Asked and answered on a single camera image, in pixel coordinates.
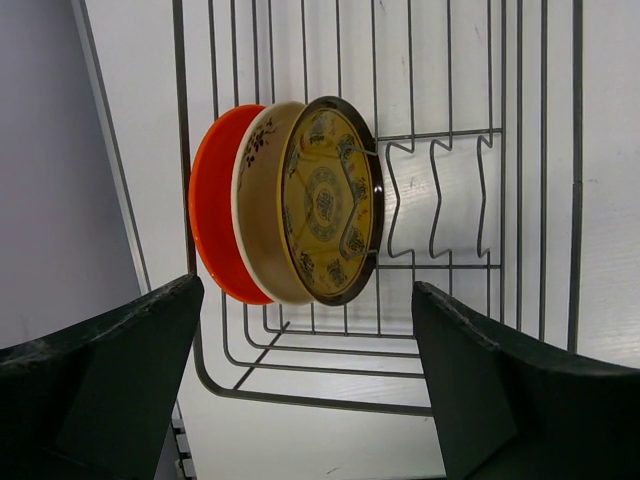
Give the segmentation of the yellow patterned plate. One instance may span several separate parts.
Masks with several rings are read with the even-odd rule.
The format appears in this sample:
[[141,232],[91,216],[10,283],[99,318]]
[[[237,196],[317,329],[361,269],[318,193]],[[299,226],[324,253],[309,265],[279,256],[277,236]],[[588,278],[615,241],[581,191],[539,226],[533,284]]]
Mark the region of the yellow patterned plate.
[[302,287],[326,306],[351,302],[376,267],[385,215],[381,161],[358,110],[336,96],[307,104],[278,182],[282,244]]

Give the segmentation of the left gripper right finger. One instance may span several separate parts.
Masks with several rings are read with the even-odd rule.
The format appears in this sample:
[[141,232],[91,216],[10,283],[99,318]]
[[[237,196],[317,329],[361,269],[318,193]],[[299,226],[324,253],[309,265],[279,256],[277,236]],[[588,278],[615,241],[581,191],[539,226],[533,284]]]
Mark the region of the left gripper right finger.
[[635,479],[639,372],[536,340],[432,284],[412,320],[450,479]]

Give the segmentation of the cream floral bowl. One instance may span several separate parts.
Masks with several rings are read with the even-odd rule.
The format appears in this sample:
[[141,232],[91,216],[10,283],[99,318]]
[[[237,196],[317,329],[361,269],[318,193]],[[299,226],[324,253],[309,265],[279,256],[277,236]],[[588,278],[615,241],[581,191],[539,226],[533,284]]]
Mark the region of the cream floral bowl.
[[304,108],[285,101],[258,113],[240,141],[231,186],[234,236],[250,278],[271,301],[296,306],[312,297],[290,265],[279,230],[278,175],[291,128]]

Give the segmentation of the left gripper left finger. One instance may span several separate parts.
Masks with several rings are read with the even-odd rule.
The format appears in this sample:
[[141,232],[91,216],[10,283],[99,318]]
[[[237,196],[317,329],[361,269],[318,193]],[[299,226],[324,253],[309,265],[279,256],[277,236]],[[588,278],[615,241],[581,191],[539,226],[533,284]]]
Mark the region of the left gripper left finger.
[[2,349],[2,478],[153,478],[203,297],[183,275]]

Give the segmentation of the orange plate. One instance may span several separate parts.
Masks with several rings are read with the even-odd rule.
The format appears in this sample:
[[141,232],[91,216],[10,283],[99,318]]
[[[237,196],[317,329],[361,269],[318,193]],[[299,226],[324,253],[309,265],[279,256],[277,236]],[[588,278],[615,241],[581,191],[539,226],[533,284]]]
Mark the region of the orange plate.
[[197,149],[188,190],[191,233],[207,272],[226,294],[250,305],[268,305],[272,300],[249,275],[237,247],[231,182],[240,142],[263,109],[245,104],[215,120]]

